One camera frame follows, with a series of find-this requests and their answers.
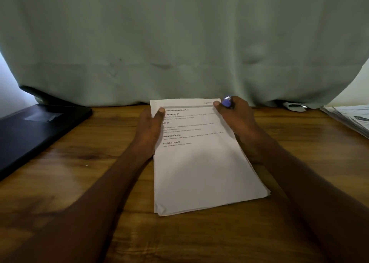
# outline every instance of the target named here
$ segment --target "table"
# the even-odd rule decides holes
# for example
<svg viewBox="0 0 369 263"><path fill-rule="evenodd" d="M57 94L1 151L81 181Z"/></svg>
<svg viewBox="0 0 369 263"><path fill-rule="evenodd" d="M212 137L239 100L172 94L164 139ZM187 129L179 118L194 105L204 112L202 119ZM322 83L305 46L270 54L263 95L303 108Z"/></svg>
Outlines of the table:
<svg viewBox="0 0 369 263"><path fill-rule="evenodd" d="M77 200L132 140L145 106L94 115L0 182L0 260ZM318 110L256 108L257 122L292 154L369 205L369 140ZM245 152L272 195L159 217L152 161L133 186L105 262L326 262L316 239L255 153Z"/></svg>

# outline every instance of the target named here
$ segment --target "blue pen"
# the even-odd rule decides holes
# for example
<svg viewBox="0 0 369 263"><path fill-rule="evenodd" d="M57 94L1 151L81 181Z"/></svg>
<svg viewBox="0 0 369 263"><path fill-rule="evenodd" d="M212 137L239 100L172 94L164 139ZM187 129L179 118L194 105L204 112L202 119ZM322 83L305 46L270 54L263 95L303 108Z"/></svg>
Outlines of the blue pen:
<svg viewBox="0 0 369 263"><path fill-rule="evenodd" d="M227 96L222 100L222 105L228 109L233 109L234 108L234 102L232 101L232 97L231 96Z"/></svg>

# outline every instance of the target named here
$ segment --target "stack of paper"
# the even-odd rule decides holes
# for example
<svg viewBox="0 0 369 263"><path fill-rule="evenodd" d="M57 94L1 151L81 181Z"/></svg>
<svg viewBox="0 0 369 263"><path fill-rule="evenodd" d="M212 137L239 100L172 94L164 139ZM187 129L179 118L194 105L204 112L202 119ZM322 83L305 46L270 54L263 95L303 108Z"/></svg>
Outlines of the stack of paper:
<svg viewBox="0 0 369 263"><path fill-rule="evenodd" d="M321 110L369 139L369 105L322 107Z"/></svg>
<svg viewBox="0 0 369 263"><path fill-rule="evenodd" d="M150 101L166 110L154 155L154 211L179 214L263 198L269 190L213 107L220 99Z"/></svg>

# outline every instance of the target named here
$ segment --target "person's right arm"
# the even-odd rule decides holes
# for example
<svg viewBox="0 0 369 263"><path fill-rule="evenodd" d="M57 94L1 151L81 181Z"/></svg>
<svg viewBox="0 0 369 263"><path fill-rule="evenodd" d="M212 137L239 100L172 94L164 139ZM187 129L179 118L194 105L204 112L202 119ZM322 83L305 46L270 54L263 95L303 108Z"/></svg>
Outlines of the person's right arm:
<svg viewBox="0 0 369 263"><path fill-rule="evenodd" d="M316 174L283 149L257 124L248 103L237 97L233 110L214 106L245 144L255 147L261 162L296 205L328 256L335 262L367 261L369 208Z"/></svg>

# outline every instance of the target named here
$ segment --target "white wall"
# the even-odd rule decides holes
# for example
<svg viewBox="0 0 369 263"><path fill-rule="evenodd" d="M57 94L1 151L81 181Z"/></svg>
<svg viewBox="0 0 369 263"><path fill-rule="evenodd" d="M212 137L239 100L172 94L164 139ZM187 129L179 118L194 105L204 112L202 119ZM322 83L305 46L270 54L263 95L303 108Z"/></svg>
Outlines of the white wall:
<svg viewBox="0 0 369 263"><path fill-rule="evenodd" d="M327 106L355 106L369 104L369 59L348 87Z"/></svg>
<svg viewBox="0 0 369 263"><path fill-rule="evenodd" d="M33 95L24 92L18 87L0 53L0 118L36 103Z"/></svg>

